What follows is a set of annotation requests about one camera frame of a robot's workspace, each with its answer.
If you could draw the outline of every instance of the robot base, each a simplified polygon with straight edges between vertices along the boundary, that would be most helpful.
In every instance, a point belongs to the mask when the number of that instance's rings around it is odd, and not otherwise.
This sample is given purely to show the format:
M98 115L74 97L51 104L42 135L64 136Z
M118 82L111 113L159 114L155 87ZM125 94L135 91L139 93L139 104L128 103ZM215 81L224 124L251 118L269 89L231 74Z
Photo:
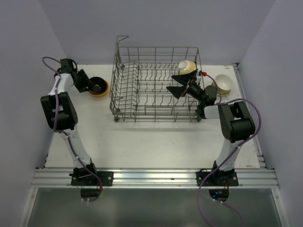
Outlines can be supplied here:
M212 171L217 168L216 161ZM209 174L207 171L196 172L197 185L200 186L203 179ZM234 169L230 171L221 171L217 170L212 176L208 177L203 186L226 186L229 183L229 186L239 186L237 173Z

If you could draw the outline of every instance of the white bowl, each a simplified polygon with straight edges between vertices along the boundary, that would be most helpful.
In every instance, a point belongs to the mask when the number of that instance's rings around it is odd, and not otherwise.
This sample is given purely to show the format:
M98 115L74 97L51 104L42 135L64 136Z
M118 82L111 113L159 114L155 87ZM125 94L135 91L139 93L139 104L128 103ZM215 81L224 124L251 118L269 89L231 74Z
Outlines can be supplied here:
M219 74L218 76L215 77L214 79L219 87L219 89L222 92L230 92L233 88L233 81L232 79L225 75L225 74Z

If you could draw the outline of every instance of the glass panel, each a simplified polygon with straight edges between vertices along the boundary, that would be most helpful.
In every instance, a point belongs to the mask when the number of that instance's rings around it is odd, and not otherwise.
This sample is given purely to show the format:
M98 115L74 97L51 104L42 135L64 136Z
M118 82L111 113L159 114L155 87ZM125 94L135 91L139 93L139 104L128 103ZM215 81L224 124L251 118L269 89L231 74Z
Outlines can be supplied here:
M201 206L217 227L240 226L239 216L203 190ZM30 227L207 227L196 204L197 190L104 189L87 205L79 189L39 189ZM246 227L280 227L270 189L231 189L227 200Z

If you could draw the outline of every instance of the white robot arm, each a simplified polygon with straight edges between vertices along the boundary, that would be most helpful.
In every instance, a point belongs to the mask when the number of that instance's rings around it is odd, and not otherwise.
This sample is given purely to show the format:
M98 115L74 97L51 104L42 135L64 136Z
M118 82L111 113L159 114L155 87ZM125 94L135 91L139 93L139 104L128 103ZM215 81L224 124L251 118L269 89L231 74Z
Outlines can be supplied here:
M199 76L206 75L204 72L199 72ZM212 179L210 179L212 182L208 182L208 186L212 186L211 184L225 186L227 183L231 186L238 186L234 167L240 151L239 144L255 132L255 124L246 104L241 101L230 105L214 105L218 90L211 85L202 89L197 83L197 70L185 75L174 75L172 78L183 85L181 87L166 87L175 98L179 99L189 94L199 101L196 110L198 121L202 119L220 119L224 142L221 153L214 161L212 169L220 167L214 172ZM204 178L205 174L207 175L207 173L197 172L197 179Z
M51 92L41 97L40 101L45 113L47 123L51 129L58 132L63 138L73 159L74 169L70 174L73 186L94 186L102 180L104 186L111 186L113 172L97 172L90 156L85 151L77 131L78 117L68 92L75 86L79 92L90 91L94 94L102 93L101 78L89 79L84 70L74 68L73 60L61 59L61 67L55 74L55 83ZM94 192L81 190L81 195L91 196Z

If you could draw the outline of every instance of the metal wire basket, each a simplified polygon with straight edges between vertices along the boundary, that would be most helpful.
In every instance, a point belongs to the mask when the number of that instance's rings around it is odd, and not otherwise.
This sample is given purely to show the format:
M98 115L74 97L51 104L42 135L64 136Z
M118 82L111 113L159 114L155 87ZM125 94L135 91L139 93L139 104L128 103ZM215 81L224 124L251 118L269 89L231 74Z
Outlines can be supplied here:
M199 62L197 47L120 46L128 38L118 36L110 90L110 110L114 120L133 122L192 122L197 101L186 95L176 99L166 86L181 86L177 75L182 60Z

